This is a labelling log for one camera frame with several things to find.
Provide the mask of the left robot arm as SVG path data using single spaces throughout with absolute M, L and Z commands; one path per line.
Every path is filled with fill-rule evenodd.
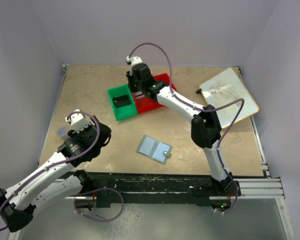
M 12 187 L 0 188 L 0 218 L 5 223 L 0 231 L 17 232 L 49 204 L 92 190 L 94 181 L 85 170 L 77 170 L 59 183 L 55 180 L 98 157 L 111 135 L 111 129 L 103 123 L 70 130 L 68 138 L 42 166 Z

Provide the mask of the black card in green bin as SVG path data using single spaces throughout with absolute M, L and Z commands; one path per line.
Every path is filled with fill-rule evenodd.
M 112 101 L 113 101 L 113 105 L 116 108 L 122 108 L 122 107 L 125 107 L 125 106 L 129 106 L 131 104 L 130 98 L 127 94 L 124 94 L 124 95 L 121 95 L 121 96 L 118 96 L 118 97 L 114 97 L 112 99 Z

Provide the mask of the green plastic bin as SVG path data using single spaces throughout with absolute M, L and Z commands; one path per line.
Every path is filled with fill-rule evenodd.
M 127 84 L 109 88 L 109 101 L 117 121 L 121 121 L 138 114 L 132 93 Z

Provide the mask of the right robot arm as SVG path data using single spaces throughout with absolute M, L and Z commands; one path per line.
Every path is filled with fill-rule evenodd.
M 191 139 L 205 154 L 212 182 L 226 190 L 232 186 L 236 193 L 239 187 L 231 172 L 222 160 L 221 124 L 217 110 L 212 105 L 201 106 L 172 87 L 169 82 L 155 80 L 150 68 L 141 59 L 127 62 L 130 69 L 126 72 L 129 89 L 142 94 L 160 105 L 168 107 L 184 117 L 191 125 Z

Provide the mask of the green card holder wallet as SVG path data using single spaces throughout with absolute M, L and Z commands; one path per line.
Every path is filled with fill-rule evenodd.
M 171 145 L 144 135 L 136 149 L 136 153 L 165 165 L 172 156 L 172 149 Z

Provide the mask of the right red plastic bin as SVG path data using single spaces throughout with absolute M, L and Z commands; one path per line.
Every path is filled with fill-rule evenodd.
M 156 95 L 159 94 L 163 88 L 169 89 L 171 87 L 174 91 L 177 91 L 177 88 L 173 83 L 171 83 L 171 79 L 167 73 L 152 75 L 151 80 L 150 90 Z

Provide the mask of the white striped card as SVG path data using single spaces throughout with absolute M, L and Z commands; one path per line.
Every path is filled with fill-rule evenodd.
M 135 93 L 134 93 L 134 97 L 135 97 L 136 99 L 141 99 L 141 98 L 144 98 L 145 95 L 144 95 L 141 91 L 138 91 L 138 92 L 135 92 Z

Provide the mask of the whiteboard with wooden frame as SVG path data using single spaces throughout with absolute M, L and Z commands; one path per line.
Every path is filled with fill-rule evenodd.
M 229 67 L 199 85 L 199 90 L 207 104 L 220 108 L 238 99 L 244 99 L 236 123 L 259 112 L 260 108 L 252 97 L 239 74 Z

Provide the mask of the red plastic bin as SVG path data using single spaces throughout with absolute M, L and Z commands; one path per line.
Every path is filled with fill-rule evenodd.
M 135 92 L 131 92 L 131 95 L 133 97 L 138 114 L 144 114 L 144 113 L 147 113 L 147 112 L 150 112 L 150 111 L 153 111 L 153 110 L 163 107 L 163 105 L 155 102 L 152 99 L 148 99 L 145 96 L 143 98 L 136 99 L 134 97 L 134 93 Z
M 159 94 L 163 88 L 169 89 L 171 87 L 174 91 L 177 91 L 177 88 L 173 83 L 171 83 L 171 79 L 167 73 L 152 75 L 151 80 L 150 90 L 156 95 Z

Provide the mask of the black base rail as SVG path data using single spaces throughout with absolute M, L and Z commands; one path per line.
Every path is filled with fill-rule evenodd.
M 179 204 L 213 207 L 222 210 L 241 196 L 238 181 L 227 178 L 217 182 L 209 175 L 106 173 L 77 170 L 85 196 L 96 193 L 95 206 L 111 204 Z

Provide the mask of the middle red plastic bin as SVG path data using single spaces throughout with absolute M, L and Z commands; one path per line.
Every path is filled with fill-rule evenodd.
M 150 111 L 153 111 L 153 110 L 163 107 L 163 105 L 155 102 L 152 99 L 148 99 L 145 96 L 143 98 L 136 99 L 134 97 L 134 93 L 135 92 L 131 92 L 131 95 L 133 97 L 138 114 L 144 114 L 144 113 L 147 113 L 147 112 L 150 112 Z

